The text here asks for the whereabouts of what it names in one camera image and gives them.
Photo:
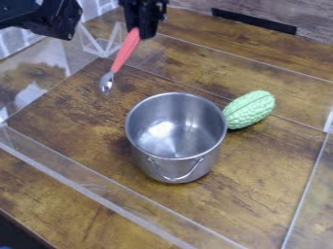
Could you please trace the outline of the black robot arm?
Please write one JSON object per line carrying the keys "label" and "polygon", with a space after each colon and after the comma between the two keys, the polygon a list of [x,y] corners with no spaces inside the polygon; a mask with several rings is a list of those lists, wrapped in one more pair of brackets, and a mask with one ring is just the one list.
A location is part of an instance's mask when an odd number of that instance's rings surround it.
{"label": "black robot arm", "polygon": [[[147,40],[167,17],[167,0],[117,0],[127,31],[139,29]],[[76,0],[0,0],[0,29],[16,27],[36,35],[69,41],[82,9]]]}

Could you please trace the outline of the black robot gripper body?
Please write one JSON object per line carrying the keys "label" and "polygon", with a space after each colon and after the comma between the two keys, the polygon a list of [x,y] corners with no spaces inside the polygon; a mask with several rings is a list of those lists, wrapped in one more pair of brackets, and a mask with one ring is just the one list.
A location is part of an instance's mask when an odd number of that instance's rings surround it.
{"label": "black robot gripper body", "polygon": [[168,0],[119,0],[124,19],[136,22],[143,20],[164,20],[167,18]]}

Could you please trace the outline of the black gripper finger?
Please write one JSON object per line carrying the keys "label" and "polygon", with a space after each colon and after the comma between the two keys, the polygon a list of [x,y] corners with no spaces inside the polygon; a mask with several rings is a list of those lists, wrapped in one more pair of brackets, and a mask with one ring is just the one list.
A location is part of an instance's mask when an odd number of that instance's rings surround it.
{"label": "black gripper finger", "polygon": [[124,5],[124,21],[127,31],[139,26],[139,6],[137,5]]}
{"label": "black gripper finger", "polygon": [[139,36],[141,40],[156,35],[159,20],[163,17],[157,6],[141,6],[139,8]]}

